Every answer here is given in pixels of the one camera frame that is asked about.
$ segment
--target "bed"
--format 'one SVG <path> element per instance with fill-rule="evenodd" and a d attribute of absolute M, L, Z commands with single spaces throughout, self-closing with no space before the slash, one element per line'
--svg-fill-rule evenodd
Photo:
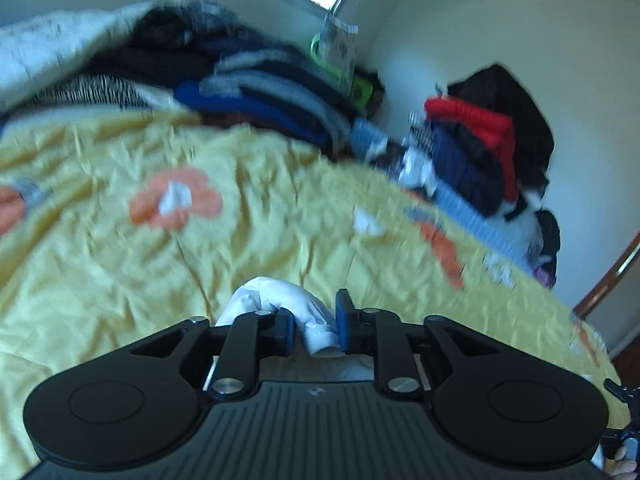
<path fill-rule="evenodd" d="M 513 287 L 494 281 L 487 246 L 437 206 L 308 142 L 201 122 L 184 108 L 94 109 L 14 123 L 0 139 L 0 188 L 27 186 L 29 197 L 0 235 L 2 480 L 37 462 L 22 425 L 37 384 L 185 318 L 215 320 L 255 276 L 299 284 L 329 307 L 344 287 L 358 306 L 404 322 L 441 314 L 601 389 L 618 379 L 593 329 L 516 264 L 505 262 Z M 219 207 L 180 228 L 134 221 L 131 200 L 158 175 L 184 170 Z M 462 288 L 405 215 L 414 208 L 455 244 Z M 379 229 L 355 229 L 356 209 Z M 625 407 L 604 395 L 609 425 L 623 427 Z"/>

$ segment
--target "human hand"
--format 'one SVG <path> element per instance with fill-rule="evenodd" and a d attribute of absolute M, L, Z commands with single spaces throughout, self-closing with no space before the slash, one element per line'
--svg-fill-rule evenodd
<path fill-rule="evenodd" d="M 622 447 L 616 453 L 613 460 L 607 460 L 604 471 L 614 480 L 636 480 L 638 473 L 636 468 L 638 464 L 633 460 L 625 460 L 626 446 Z"/>

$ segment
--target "brown floor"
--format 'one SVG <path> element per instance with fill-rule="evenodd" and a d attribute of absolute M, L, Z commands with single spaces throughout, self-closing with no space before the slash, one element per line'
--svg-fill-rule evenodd
<path fill-rule="evenodd" d="M 613 365 L 620 375 L 622 384 L 640 386 L 640 336 L 613 359 Z"/>

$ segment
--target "wooden door frame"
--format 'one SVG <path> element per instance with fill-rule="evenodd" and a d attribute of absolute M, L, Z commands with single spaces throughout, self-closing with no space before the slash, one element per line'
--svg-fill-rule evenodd
<path fill-rule="evenodd" d="M 576 315 L 585 319 L 593 312 L 600 302 L 615 288 L 638 258 L 640 258 L 640 232 L 638 232 L 634 240 L 616 260 L 613 267 L 611 267 L 598 284 L 591 289 L 591 292 L 575 306 L 574 312 Z"/>

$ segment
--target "metal screw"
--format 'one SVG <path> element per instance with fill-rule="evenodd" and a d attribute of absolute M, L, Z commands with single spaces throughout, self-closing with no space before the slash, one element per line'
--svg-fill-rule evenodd
<path fill-rule="evenodd" d="M 411 377 L 396 377 L 386 385 L 397 394 L 410 394 L 420 388 L 420 383 Z"/>
<path fill-rule="evenodd" d="M 244 383 L 233 377 L 223 377 L 213 383 L 212 388 L 222 395 L 236 394 L 244 388 Z"/>

